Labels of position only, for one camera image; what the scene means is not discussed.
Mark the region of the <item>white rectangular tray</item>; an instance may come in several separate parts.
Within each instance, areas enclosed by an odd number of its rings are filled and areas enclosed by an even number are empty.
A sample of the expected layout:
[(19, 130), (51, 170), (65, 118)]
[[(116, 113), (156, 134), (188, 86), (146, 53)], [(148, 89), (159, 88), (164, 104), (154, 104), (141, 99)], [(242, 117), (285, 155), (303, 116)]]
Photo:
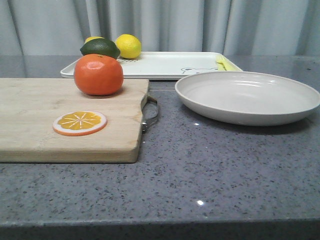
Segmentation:
[(135, 59), (119, 57), (125, 79), (176, 81), (188, 75), (217, 72), (216, 52), (143, 51)]

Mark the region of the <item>wooden cutting board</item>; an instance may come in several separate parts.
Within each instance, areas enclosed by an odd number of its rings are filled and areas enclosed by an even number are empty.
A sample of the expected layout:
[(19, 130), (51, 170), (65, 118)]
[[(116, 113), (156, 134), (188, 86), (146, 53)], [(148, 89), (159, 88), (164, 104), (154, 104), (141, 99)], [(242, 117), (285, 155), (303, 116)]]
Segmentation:
[(125, 79), (114, 94), (81, 92), (72, 79), (0, 80), (0, 160), (134, 163), (147, 79)]

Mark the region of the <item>whole orange fruit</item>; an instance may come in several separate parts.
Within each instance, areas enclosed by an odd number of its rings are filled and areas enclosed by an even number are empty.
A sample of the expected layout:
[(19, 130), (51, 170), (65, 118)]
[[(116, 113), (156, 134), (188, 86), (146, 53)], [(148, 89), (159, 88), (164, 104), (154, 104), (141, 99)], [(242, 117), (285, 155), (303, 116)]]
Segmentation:
[(88, 54), (74, 68), (74, 82), (87, 95), (105, 96), (116, 93), (124, 81), (123, 68), (113, 57)]

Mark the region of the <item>grey curtain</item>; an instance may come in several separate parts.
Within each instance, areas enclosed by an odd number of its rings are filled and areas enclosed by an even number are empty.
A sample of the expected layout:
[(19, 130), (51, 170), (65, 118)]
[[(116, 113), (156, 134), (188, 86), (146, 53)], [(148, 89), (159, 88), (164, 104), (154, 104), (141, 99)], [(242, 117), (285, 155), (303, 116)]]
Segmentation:
[(0, 53), (71, 56), (88, 37), (136, 36), (144, 51), (320, 53), (317, 0), (3, 0)]

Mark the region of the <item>beige round plate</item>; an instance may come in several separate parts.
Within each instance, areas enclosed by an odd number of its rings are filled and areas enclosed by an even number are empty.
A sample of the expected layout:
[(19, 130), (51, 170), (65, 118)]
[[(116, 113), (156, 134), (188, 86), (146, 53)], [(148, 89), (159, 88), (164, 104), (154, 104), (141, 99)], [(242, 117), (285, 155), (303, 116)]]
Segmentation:
[(317, 90), (299, 81), (258, 72), (189, 75), (175, 84), (183, 104), (204, 117), (244, 126), (297, 122), (320, 105)]

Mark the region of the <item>yellow-green vegetable sticks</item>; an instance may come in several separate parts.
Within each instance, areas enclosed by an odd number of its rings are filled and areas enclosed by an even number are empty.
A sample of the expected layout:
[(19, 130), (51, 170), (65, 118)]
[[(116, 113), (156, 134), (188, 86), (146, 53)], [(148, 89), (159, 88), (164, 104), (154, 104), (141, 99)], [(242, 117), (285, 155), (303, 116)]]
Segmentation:
[(216, 57), (216, 64), (217, 64), (217, 69), (219, 71), (233, 71), (233, 72), (243, 71), (223, 55), (218, 55)]

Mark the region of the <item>partly hidden yellow lemon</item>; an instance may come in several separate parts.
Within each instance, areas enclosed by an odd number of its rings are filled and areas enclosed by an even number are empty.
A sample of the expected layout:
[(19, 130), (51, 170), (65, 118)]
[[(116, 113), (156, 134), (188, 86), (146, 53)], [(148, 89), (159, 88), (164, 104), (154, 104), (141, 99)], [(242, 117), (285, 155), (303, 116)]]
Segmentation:
[(84, 43), (87, 43), (89, 41), (96, 40), (96, 39), (103, 39), (103, 37), (101, 37), (101, 36), (90, 36), (90, 37), (85, 39)]

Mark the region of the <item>dark green lime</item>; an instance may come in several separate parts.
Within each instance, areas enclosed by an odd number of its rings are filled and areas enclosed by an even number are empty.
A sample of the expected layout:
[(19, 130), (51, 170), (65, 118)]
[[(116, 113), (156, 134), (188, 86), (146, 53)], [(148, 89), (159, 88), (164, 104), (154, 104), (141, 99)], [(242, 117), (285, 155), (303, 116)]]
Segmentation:
[(96, 38), (86, 42), (81, 48), (80, 52), (83, 56), (89, 54), (100, 54), (117, 59), (121, 51), (116, 44), (106, 38)]

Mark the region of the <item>orange slice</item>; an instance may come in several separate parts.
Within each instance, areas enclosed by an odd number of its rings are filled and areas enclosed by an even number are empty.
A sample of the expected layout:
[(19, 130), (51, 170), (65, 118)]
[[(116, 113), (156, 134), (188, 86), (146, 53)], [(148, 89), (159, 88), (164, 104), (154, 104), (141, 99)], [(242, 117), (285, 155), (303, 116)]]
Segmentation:
[(52, 124), (53, 130), (63, 136), (79, 137), (102, 130), (107, 118), (97, 111), (73, 111), (58, 117)]

